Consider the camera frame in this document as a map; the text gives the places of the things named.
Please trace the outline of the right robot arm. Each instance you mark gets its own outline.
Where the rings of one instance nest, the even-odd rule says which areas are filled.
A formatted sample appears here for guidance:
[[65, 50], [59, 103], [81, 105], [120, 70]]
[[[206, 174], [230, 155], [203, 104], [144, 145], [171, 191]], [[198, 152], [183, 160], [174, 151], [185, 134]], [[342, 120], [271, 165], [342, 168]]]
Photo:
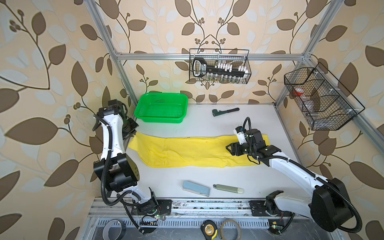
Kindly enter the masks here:
[[238, 141], [226, 147], [231, 155], [245, 155], [254, 164], [263, 163], [291, 179], [307, 193], [307, 196], [301, 197], [281, 190], [272, 192], [265, 201], [268, 215], [291, 212], [313, 220], [327, 232], [339, 229], [358, 233], [362, 230], [362, 218], [341, 180], [318, 175], [289, 158], [276, 146], [267, 145], [257, 129], [246, 130], [239, 126], [234, 133]]

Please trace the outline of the yellow trousers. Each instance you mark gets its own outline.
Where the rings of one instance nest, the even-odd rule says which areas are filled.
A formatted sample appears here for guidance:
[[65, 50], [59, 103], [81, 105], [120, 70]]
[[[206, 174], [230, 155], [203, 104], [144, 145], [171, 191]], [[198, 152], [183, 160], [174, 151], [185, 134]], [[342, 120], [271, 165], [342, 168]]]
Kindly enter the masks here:
[[219, 137], [158, 138], [137, 132], [128, 147], [151, 168], [254, 166], [245, 155], [232, 156], [226, 146], [235, 135]]

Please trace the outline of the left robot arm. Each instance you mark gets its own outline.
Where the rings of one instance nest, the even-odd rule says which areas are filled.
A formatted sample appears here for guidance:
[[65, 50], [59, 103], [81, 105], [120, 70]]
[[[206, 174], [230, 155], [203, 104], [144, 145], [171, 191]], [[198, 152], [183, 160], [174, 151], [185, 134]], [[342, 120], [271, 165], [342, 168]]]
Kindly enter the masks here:
[[94, 172], [101, 180], [102, 199], [107, 206], [122, 203], [137, 207], [144, 215], [158, 214], [160, 206], [155, 193], [139, 188], [139, 169], [126, 154], [124, 142], [134, 136], [139, 126], [127, 113], [124, 103], [110, 100], [94, 115], [96, 123], [93, 131], [103, 128], [101, 159], [94, 162]]

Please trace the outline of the green plastic basket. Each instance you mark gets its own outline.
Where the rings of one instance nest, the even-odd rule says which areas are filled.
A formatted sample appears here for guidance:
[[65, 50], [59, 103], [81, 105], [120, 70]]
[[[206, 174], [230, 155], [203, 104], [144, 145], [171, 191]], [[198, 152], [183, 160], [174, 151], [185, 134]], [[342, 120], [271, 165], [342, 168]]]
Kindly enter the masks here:
[[187, 115], [188, 97], [177, 93], [147, 93], [141, 96], [135, 117], [146, 123], [180, 124]]

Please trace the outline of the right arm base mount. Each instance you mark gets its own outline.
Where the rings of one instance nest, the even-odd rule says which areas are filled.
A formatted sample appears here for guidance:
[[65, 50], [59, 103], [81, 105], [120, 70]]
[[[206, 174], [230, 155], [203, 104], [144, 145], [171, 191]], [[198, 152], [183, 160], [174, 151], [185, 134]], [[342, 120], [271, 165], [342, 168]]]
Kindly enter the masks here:
[[252, 200], [249, 201], [253, 217], [291, 217], [293, 213], [287, 211], [281, 211], [277, 205], [270, 200]]

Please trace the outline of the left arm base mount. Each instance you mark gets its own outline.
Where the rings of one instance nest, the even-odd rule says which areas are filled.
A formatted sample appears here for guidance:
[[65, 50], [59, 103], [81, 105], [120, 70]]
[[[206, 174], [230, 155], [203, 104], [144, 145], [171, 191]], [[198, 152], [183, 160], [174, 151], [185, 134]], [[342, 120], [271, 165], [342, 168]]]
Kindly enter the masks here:
[[145, 203], [141, 203], [131, 210], [131, 214], [137, 216], [155, 216], [155, 215], [169, 215], [172, 211], [172, 200], [160, 199], [149, 200]]

